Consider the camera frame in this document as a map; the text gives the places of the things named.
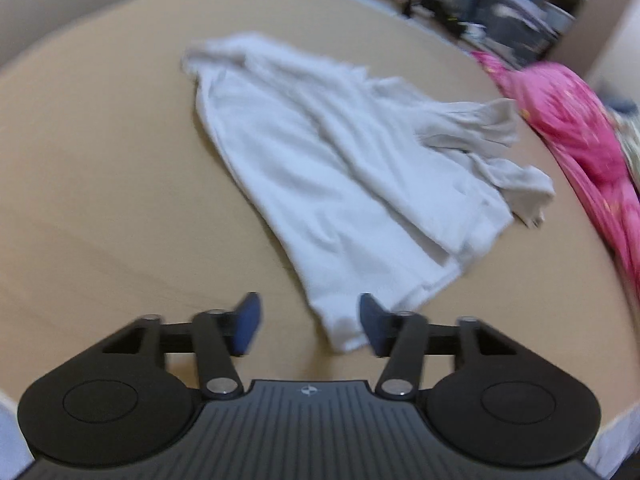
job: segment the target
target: beige table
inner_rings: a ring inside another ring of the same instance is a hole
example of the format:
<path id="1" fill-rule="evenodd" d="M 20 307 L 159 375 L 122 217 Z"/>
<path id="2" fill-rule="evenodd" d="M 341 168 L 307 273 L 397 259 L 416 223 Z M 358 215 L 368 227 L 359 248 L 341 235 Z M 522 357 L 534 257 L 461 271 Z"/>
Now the beige table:
<path id="1" fill-rule="evenodd" d="M 169 321 L 264 300 L 251 378 L 369 378 L 383 362 L 331 354 L 282 248 L 236 189 L 180 72 L 192 41 L 259 30 L 400 75 L 440 100 L 498 94 L 472 59 L 349 0 L 134 0 L 78 23 L 0 73 L 0 388 L 35 378 L 144 313 Z M 587 383 L 604 421 L 640 399 L 640 360 L 606 249 L 523 123 L 511 155 L 555 181 L 540 230 L 520 224 L 423 311 L 471 314 Z M 425 384 L 448 371 L 433 358 Z M 192 374 L 184 359 L 174 363 Z"/>

